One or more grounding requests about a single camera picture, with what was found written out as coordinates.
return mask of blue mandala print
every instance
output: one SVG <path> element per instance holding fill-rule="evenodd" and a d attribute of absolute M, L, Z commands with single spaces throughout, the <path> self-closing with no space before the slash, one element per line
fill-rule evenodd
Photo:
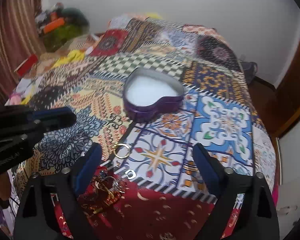
<path fill-rule="evenodd" d="M 59 172 L 64 167 L 71 167 L 81 154 L 90 148 L 91 138 L 98 136 L 106 123 L 95 116 L 90 116 L 90 113 L 91 107 L 87 106 L 76 113 L 75 125 L 45 134 L 36 145 L 43 154 L 40 158 L 39 171 L 55 167 L 56 172 Z"/>

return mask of gold bangle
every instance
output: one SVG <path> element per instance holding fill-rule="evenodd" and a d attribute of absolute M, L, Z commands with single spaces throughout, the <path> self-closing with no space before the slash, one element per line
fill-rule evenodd
<path fill-rule="evenodd" d="M 128 149 L 128 153 L 127 153 L 125 156 L 123 156 L 123 157 L 120 157 L 120 156 L 117 155 L 117 153 L 115 152 L 115 150 L 116 150 L 119 146 L 124 146 L 124 147 L 126 147 L 126 148 Z M 127 144 L 124 144 L 124 143 L 118 143 L 118 144 L 115 144 L 115 145 L 112 146 L 112 148 L 114 149 L 114 155 L 115 155 L 117 158 L 119 158 L 119 159 L 125 159 L 125 158 L 128 158 L 129 155 L 131 154 L 131 149 L 130 149 L 130 147 L 129 147 Z"/>

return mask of bed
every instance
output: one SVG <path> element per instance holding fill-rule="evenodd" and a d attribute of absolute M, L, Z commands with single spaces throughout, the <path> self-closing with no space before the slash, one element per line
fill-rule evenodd
<path fill-rule="evenodd" d="M 70 47 L 82 49 L 89 42 L 87 38 Z M 96 48 L 82 61 L 51 68 L 58 57 L 42 56 L 8 104 L 20 97 L 38 110 L 68 106 L 77 123 L 46 133 L 33 157 L 12 172 L 15 199 L 22 196 L 32 172 L 48 175 L 71 167 L 93 142 L 103 150 L 96 174 L 106 170 L 117 178 L 129 169 L 136 172 L 120 200 L 97 214 L 89 209 L 93 184 L 79 197 L 100 239 L 193 239 L 217 201 L 191 155 L 198 142 L 237 173 L 261 171 L 273 190 L 273 146 L 252 105 L 240 63 L 215 29 L 125 14 L 110 21 Z M 184 85 L 177 113 L 149 123 L 135 123 L 126 116 L 123 85 L 137 67 L 166 73 Z M 115 143 L 131 147 L 129 158 L 114 155 Z M 121 148 L 117 155 L 126 151 Z M 237 196 L 223 236 L 231 234 L 242 199 Z M 57 195 L 52 200 L 63 234 L 71 237 Z"/>

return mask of checkered pattern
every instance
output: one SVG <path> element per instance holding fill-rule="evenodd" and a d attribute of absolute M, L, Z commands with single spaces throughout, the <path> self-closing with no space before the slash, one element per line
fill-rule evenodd
<path fill-rule="evenodd" d="M 158 57 L 130 54 L 109 56 L 100 64 L 98 70 L 129 75 L 137 67 L 163 72 L 177 80 L 180 79 L 184 68 L 182 65 L 166 62 Z"/>

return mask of striped curtain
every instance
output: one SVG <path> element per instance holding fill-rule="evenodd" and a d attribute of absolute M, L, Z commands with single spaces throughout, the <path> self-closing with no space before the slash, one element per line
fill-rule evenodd
<path fill-rule="evenodd" d="M 41 0 L 0 0 L 0 105 L 19 82 L 13 71 L 31 54 L 45 52 L 34 22 Z"/>

